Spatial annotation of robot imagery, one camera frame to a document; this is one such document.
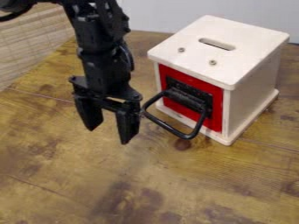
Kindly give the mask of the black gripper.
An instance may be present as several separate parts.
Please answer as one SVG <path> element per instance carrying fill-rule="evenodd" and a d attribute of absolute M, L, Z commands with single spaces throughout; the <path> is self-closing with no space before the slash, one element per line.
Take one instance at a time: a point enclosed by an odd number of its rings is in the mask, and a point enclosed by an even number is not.
<path fill-rule="evenodd" d="M 130 86 L 135 70 L 126 44 L 105 49 L 78 48 L 83 76 L 73 76 L 77 110 L 86 128 L 93 131 L 105 121 L 102 109 L 117 111 L 121 143 L 127 144 L 139 133 L 142 94 Z"/>

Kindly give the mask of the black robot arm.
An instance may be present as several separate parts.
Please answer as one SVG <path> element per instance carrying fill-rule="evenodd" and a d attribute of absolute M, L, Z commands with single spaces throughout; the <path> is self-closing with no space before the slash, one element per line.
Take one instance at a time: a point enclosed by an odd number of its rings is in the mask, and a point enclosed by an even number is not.
<path fill-rule="evenodd" d="M 103 111 L 117 115 L 121 142 L 139 133 L 143 96 L 130 87 L 135 70 L 125 36 L 130 17 L 117 0 L 0 0 L 0 22 L 19 18 L 39 3 L 63 7 L 78 40 L 85 74 L 70 77 L 81 119 L 89 130 L 105 121 Z"/>

